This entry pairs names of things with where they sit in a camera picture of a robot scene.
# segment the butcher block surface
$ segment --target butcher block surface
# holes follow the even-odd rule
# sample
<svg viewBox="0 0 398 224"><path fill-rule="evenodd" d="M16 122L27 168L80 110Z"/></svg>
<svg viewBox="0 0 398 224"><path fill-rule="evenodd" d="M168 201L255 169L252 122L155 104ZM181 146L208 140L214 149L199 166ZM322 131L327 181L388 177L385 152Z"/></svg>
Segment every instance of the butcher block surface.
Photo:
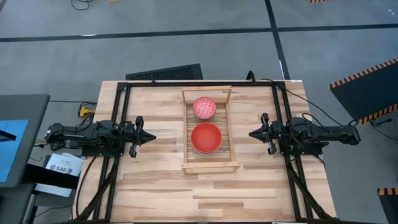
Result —
<svg viewBox="0 0 398 224"><path fill-rule="evenodd" d="M111 119L117 81L105 81L98 98L95 120ZM305 98L303 83L286 82L286 87ZM276 120L271 87L235 87L229 100L235 160L242 163L236 172L184 174L183 87L133 87L127 120L144 117L144 130L157 136L137 148L129 157L129 144L121 157L112 222L267 222L294 221L292 199L284 159L268 155L268 144L250 138L261 127L260 117L268 113ZM288 93L293 116L309 113L308 103ZM124 92L118 110L120 120ZM280 106L286 121L282 94ZM92 158L86 158L82 174ZM313 156L302 156L309 191L330 215L335 209L323 164ZM83 183L79 212L88 205L98 188L103 158L91 166ZM297 189L302 216L305 207ZM104 217L108 191L101 202Z"/></svg>

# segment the gray floor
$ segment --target gray floor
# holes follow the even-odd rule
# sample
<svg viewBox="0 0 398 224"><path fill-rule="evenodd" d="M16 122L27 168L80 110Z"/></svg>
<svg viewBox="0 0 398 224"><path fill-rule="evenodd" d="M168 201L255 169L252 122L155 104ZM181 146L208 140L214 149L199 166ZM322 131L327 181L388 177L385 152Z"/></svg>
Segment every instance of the gray floor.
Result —
<svg viewBox="0 0 398 224"><path fill-rule="evenodd" d="M398 23L396 0L271 2L279 27ZM270 27L262 0L118 0L114 4L94 0L81 12L73 10L69 1L8 0L0 12L0 38L259 27ZM343 123L351 119L328 84L397 57L397 36L398 29L280 33L291 79L303 80L308 99ZM191 63L201 64L205 79L243 79L249 70L257 78L282 78L269 32L1 42L0 94L48 93L52 100L96 101L102 80ZM77 107L49 104L38 138L53 123L79 123ZM322 123L333 124L311 109ZM336 143L324 150L336 211L344 220L387 223L376 189L397 187L398 145L369 125L358 129L360 145ZM397 137L392 126L381 130ZM32 157L50 153L35 148ZM64 221L69 214L68 208L52 210L35 223Z"/></svg>

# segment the wooden tray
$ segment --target wooden tray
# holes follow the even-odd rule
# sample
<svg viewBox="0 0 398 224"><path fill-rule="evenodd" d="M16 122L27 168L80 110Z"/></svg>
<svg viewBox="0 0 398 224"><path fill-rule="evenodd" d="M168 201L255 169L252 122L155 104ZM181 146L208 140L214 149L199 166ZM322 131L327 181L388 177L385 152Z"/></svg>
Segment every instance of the wooden tray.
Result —
<svg viewBox="0 0 398 224"><path fill-rule="evenodd" d="M234 160L228 107L231 89L231 86L201 86L182 90L184 104L184 163L182 170L184 173L235 172L241 166L240 162ZM209 122L217 125L223 136L220 148L210 155L197 152L190 139L193 128L201 123L193 114L193 102L201 96L211 97L216 102L216 114Z"/></svg>

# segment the hazard stripe tape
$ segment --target hazard stripe tape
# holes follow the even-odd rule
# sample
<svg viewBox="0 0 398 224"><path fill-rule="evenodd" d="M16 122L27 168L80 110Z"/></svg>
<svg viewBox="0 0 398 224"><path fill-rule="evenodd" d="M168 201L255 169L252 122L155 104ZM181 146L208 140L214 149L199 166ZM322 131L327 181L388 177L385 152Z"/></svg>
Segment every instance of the hazard stripe tape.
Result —
<svg viewBox="0 0 398 224"><path fill-rule="evenodd" d="M350 77L344 78L342 80L338 80L337 82L334 82L334 83L331 83L331 84L329 84L329 88L330 89L336 88L336 87L338 87L338 86L340 86L342 84L348 83L348 82L353 81L353 80L358 79L358 78L361 78L361 77L363 77L365 75L368 75L368 74L370 74L372 72L375 72L375 71L377 71L379 69L385 68L385 67L387 67L389 65L395 64L397 62L398 62L398 57L394 58L392 60L388 60L386 62L383 62L383 63L381 63L379 65L375 65L375 66L373 66L371 68L365 69L362 72L358 72L357 74L354 74L354 75L352 75Z"/></svg>
<svg viewBox="0 0 398 224"><path fill-rule="evenodd" d="M394 105L388 106L388 107L386 107L384 109L381 109L381 110L379 110L377 112L374 112L373 114L370 114L370 115L368 115L368 116L366 116L366 117L364 117L362 119L359 119L358 124L366 124L366 123L370 122L371 120L374 120L374 119L376 119L376 118L378 118L378 117L380 117L382 115L391 113L391 112L393 112L396 109L398 109L398 104L397 103L394 104Z"/></svg>
<svg viewBox="0 0 398 224"><path fill-rule="evenodd" d="M318 3L318 2L325 2L329 0L308 0L309 3Z"/></svg>
<svg viewBox="0 0 398 224"><path fill-rule="evenodd" d="M380 188L377 190L379 195L398 195L398 187L396 188Z"/></svg>

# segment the red cup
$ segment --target red cup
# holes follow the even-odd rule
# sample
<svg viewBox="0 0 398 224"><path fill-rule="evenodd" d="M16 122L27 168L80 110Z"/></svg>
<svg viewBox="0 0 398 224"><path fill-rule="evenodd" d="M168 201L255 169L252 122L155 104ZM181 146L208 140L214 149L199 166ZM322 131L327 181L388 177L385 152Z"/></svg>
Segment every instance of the red cup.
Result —
<svg viewBox="0 0 398 224"><path fill-rule="evenodd" d="M199 121L209 121L216 114L216 103L210 97L199 97L193 102L193 114Z"/></svg>
<svg viewBox="0 0 398 224"><path fill-rule="evenodd" d="M199 153L214 153L220 148L222 140L220 129L211 123L198 124L191 132L192 146Z"/></svg>

